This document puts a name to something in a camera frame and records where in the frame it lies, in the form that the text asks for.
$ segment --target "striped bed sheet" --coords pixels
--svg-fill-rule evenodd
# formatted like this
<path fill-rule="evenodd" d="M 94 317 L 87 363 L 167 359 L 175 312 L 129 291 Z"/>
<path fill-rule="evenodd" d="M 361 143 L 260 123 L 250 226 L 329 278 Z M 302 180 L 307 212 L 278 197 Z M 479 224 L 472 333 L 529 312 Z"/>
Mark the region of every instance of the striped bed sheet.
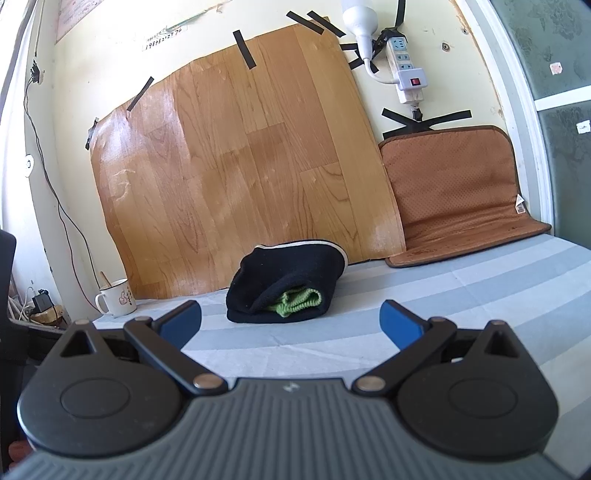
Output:
<path fill-rule="evenodd" d="M 117 328 L 136 315 L 157 318 L 191 298 L 201 330 L 183 352 L 227 378 L 341 377 L 347 385 L 398 352 L 379 328 L 385 299 L 423 318 L 445 316 L 459 327 L 506 320 L 552 386 L 560 420 L 548 455 L 580 475 L 591 463 L 591 251 L 550 235 L 419 267 L 383 261 L 351 265 L 329 311 L 301 323 L 236 324 L 226 318 L 226 290 L 171 300 L 144 300 L 127 317 L 103 316 Z"/>

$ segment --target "white power strip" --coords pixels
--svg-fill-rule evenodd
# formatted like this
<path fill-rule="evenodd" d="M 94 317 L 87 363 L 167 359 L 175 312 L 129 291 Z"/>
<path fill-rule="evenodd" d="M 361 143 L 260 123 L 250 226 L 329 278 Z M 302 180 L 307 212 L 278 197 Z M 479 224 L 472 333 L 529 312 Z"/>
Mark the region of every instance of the white power strip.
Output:
<path fill-rule="evenodd" d="M 393 37 L 386 43 L 386 56 L 396 84 L 398 99 L 403 105 L 417 106 L 423 100 L 423 88 L 428 85 L 423 69 L 415 68 L 404 37 Z"/>

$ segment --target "ceramic mug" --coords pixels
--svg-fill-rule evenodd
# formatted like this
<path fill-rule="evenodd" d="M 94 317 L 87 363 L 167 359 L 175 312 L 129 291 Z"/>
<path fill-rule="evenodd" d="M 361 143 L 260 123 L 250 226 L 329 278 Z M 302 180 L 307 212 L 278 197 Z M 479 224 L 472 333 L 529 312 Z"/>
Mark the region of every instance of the ceramic mug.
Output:
<path fill-rule="evenodd" d="M 99 299 L 103 297 L 108 311 L 104 311 L 100 306 Z M 129 281 L 127 278 L 113 282 L 109 288 L 102 288 L 100 293 L 95 298 L 96 307 L 105 315 L 112 315 L 113 317 L 122 317 L 137 309 L 134 294 L 129 288 Z"/>

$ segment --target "blue gripper pad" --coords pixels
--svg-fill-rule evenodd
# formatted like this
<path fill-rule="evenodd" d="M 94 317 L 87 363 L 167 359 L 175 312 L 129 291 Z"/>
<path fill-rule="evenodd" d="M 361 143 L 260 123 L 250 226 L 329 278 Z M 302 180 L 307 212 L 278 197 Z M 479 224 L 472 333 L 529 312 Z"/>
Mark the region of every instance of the blue gripper pad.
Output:
<path fill-rule="evenodd" d="M 429 329 L 429 323 L 393 300 L 382 303 L 379 326 L 401 350 L 417 341 Z"/>

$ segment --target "wall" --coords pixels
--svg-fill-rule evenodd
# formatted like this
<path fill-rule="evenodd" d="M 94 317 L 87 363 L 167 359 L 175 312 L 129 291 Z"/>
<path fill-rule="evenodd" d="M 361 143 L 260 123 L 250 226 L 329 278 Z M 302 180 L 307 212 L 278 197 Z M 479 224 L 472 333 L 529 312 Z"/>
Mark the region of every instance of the wall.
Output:
<path fill-rule="evenodd" d="M 84 216 L 84 212 L 82 210 L 72 209 L 69 205 L 67 195 L 62 187 L 63 182 L 58 167 L 55 146 L 53 67 L 59 3 L 60 0 L 45 0 L 45 2 L 38 2 L 37 4 L 33 22 L 32 40 L 28 47 L 28 65 L 30 66 L 33 63 L 33 58 L 35 58 L 40 69 L 43 71 L 43 81 L 40 85 L 35 83 L 29 88 L 29 111 L 39 135 L 51 183 L 66 212 L 74 221 L 79 222 L 79 217 Z M 42 6 L 43 21 L 41 22 L 41 29 L 39 29 Z M 86 248 L 80 241 L 80 236 L 75 228 L 65 219 L 72 243 L 73 255 L 70 254 L 64 226 L 57 212 L 57 201 L 49 189 L 41 167 L 41 158 L 35 143 L 33 128 L 28 119 L 25 119 L 24 125 L 27 153 L 33 155 L 35 158 L 35 167 L 29 178 L 30 188 L 33 193 L 34 213 L 62 304 L 67 309 L 69 316 L 73 319 L 97 318 L 99 313 L 85 300 L 72 269 L 73 257 L 74 264 L 79 272 L 82 288 L 86 292 L 87 298 L 93 301 L 94 296 L 98 293 L 98 288 L 92 277 L 92 270 L 90 269 L 88 260 L 86 262 L 82 260 L 83 258 L 88 258 Z"/>
<path fill-rule="evenodd" d="M 104 117 L 135 96 L 148 77 L 159 81 L 195 58 L 234 44 L 234 30 L 240 29 L 249 39 L 292 24 L 285 16 L 289 10 L 305 16 L 313 9 L 345 29 L 339 0 L 232 0 L 222 13 L 209 12 L 176 37 L 142 50 L 145 39 L 160 29 L 214 3 L 217 0 L 105 0 L 55 47 L 53 101 L 59 176 L 65 200 L 89 238 L 96 265 L 110 278 L 121 278 L 125 272 L 105 227 L 89 153 L 84 148 L 95 117 Z M 374 8 L 379 29 L 394 24 L 396 2 L 374 0 Z M 430 82 L 421 104 L 424 117 L 472 110 L 472 119 L 435 128 L 492 124 L 505 129 L 489 73 L 452 3 L 408 2 L 401 30 L 408 37 L 415 64 L 425 69 Z M 340 39 L 341 43 L 351 41 L 350 36 Z M 451 47 L 449 52 L 442 50 L 442 42 Z M 380 67 L 384 62 L 382 58 L 376 64 Z M 379 141 L 382 132 L 400 126 L 382 117 L 382 109 L 407 116 L 410 110 L 398 103 L 394 87 L 374 82 L 362 69 L 353 75 Z"/>
<path fill-rule="evenodd" d="M 5 16 L 0 27 L 3 34 L 11 37 L 9 45 L 14 41 L 24 7 L 23 3 L 10 2 L 2 13 Z M 14 35 L 8 31 L 8 24 L 14 27 Z M 22 44 L 26 46 L 30 37 L 29 25 Z M 7 50 L 10 56 L 12 48 Z M 49 292 L 53 302 L 61 303 L 35 219 L 29 180 L 25 177 L 22 93 L 27 72 L 26 59 L 27 48 L 21 47 L 0 123 L 0 226 L 17 238 L 12 273 L 21 298 L 28 295 L 27 298 L 31 299 L 33 294 L 28 290 L 29 287 L 34 290 L 43 288 Z"/>

